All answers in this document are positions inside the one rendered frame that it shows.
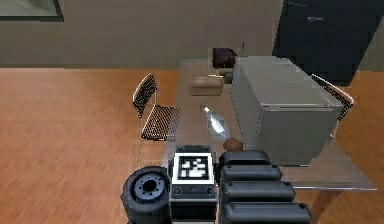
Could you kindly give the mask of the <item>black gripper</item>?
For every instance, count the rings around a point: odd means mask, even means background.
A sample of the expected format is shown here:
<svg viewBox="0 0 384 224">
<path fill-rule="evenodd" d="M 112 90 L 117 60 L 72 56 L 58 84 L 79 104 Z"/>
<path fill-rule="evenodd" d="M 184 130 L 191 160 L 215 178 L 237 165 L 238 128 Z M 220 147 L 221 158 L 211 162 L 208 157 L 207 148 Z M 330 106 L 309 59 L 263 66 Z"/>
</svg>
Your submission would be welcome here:
<svg viewBox="0 0 384 224">
<path fill-rule="evenodd" d="M 169 187 L 164 167 L 147 166 L 133 172 L 121 194 L 127 224 L 170 224 Z"/>
</svg>

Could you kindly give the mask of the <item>dark maroon pot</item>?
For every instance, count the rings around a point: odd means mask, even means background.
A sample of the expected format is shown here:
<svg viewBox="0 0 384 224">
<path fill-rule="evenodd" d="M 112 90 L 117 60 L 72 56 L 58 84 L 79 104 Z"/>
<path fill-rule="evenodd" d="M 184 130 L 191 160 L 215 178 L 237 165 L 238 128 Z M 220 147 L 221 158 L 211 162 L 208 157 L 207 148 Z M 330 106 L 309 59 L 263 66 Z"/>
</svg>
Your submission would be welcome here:
<svg viewBox="0 0 384 224">
<path fill-rule="evenodd" d="M 214 48 L 212 64 L 215 69 L 233 68 L 236 60 L 236 52 L 231 48 Z"/>
</svg>

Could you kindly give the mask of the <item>black mesh chair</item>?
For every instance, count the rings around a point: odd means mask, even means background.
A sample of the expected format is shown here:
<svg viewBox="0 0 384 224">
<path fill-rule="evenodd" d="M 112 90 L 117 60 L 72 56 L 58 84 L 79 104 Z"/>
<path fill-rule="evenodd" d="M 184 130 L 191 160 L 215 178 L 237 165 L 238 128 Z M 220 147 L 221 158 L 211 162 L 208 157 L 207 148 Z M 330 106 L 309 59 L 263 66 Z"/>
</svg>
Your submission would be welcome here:
<svg viewBox="0 0 384 224">
<path fill-rule="evenodd" d="M 138 146 L 138 166 L 153 164 L 145 161 L 142 154 L 142 142 L 174 141 L 178 123 L 179 109 L 174 106 L 162 106 L 157 103 L 158 87 L 153 73 L 148 73 L 137 85 L 132 95 L 132 106 L 140 120 L 140 140 Z"/>
<path fill-rule="evenodd" d="M 334 96 L 338 101 L 340 101 L 343 105 L 343 109 L 341 110 L 341 113 L 337 119 L 336 125 L 333 128 L 332 132 L 330 133 L 330 138 L 334 139 L 336 137 L 338 128 L 340 126 L 341 121 L 344 119 L 344 117 L 347 115 L 349 110 L 354 105 L 354 99 L 345 91 L 340 89 L 339 87 L 335 86 L 334 84 L 330 83 L 329 81 L 312 74 L 311 78 L 317 82 L 325 91 L 330 93 L 332 96 Z"/>
</svg>

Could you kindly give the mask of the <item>glass table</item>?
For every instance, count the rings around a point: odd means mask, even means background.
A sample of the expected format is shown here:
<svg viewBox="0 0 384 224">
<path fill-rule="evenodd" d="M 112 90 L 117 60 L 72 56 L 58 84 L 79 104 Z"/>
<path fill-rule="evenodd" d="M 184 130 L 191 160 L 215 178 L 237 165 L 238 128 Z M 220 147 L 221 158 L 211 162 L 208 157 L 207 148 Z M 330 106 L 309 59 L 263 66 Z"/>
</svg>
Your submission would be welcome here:
<svg viewBox="0 0 384 224">
<path fill-rule="evenodd" d="M 214 72 L 207 59 L 184 59 L 175 94 L 175 106 L 179 109 L 178 122 L 171 132 L 174 138 L 167 142 L 166 159 L 173 156 L 177 145 L 209 145 L 216 156 L 223 151 L 225 139 L 215 133 L 208 124 L 205 108 L 215 113 L 229 136 L 240 140 L 242 134 L 232 100 L 231 87 L 226 85 L 219 96 L 193 96 L 191 81 L 199 76 Z M 325 143 L 321 153 L 304 166 L 282 166 L 283 179 L 301 190 L 319 191 L 374 191 L 376 187 L 353 163 L 341 146 L 334 142 Z"/>
</svg>

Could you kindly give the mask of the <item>brown round food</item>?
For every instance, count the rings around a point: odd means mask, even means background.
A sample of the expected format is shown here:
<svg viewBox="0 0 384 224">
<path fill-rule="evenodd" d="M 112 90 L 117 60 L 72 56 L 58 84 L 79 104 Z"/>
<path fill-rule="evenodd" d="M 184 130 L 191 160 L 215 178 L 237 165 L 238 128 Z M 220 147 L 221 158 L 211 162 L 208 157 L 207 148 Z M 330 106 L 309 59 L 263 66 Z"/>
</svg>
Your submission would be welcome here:
<svg viewBox="0 0 384 224">
<path fill-rule="evenodd" d="M 243 143 L 235 138 L 228 138 L 224 141 L 223 148 L 226 151 L 241 151 Z"/>
</svg>

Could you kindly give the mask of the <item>clear glass bottle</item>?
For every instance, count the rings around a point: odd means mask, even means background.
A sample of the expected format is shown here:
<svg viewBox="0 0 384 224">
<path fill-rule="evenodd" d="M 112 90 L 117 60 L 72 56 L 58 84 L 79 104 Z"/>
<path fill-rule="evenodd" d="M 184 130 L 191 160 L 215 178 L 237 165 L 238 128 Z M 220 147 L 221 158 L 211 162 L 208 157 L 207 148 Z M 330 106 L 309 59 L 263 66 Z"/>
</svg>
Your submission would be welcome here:
<svg viewBox="0 0 384 224">
<path fill-rule="evenodd" d="M 225 119 L 208 105 L 203 108 L 206 116 L 207 128 L 210 134 L 218 139 L 225 140 L 230 137 L 230 130 Z"/>
</svg>

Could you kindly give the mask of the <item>tan bread loaf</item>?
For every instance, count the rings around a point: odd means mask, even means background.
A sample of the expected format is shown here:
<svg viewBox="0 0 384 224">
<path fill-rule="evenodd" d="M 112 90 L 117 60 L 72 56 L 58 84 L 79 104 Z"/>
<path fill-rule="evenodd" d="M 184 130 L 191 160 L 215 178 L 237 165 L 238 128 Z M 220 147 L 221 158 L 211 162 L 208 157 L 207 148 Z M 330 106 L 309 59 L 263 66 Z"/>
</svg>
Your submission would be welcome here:
<svg viewBox="0 0 384 224">
<path fill-rule="evenodd" d="M 197 77 L 190 83 L 193 96 L 219 96 L 222 93 L 223 81 L 216 77 Z"/>
</svg>

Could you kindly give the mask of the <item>large grey box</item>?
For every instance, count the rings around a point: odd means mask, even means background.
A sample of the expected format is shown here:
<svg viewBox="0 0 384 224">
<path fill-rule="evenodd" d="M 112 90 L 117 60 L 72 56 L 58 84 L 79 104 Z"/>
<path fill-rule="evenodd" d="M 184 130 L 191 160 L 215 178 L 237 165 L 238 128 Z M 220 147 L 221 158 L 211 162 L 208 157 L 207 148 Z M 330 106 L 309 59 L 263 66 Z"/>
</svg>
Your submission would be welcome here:
<svg viewBox="0 0 384 224">
<path fill-rule="evenodd" d="M 232 103 L 246 150 L 274 164 L 306 166 L 330 138 L 342 103 L 288 59 L 236 59 Z"/>
</svg>

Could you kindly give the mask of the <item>green framed window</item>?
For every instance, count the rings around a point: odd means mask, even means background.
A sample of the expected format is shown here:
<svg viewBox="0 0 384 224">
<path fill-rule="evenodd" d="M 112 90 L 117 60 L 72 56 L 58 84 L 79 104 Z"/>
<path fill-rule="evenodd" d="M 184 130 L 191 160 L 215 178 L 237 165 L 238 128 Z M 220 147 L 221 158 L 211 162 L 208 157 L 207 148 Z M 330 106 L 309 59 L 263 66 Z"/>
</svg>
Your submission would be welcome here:
<svg viewBox="0 0 384 224">
<path fill-rule="evenodd" d="M 60 0 L 0 0 L 0 21 L 63 22 Z"/>
</svg>

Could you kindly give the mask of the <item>dark doorway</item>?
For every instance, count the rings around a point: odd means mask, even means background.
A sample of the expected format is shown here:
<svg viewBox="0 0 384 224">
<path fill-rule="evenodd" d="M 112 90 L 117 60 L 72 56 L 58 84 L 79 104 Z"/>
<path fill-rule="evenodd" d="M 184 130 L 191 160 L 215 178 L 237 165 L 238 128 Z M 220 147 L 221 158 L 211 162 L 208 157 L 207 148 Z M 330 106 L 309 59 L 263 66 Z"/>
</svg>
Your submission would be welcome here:
<svg viewBox="0 0 384 224">
<path fill-rule="evenodd" d="M 384 16 L 384 0 L 283 0 L 272 54 L 348 86 Z"/>
</svg>

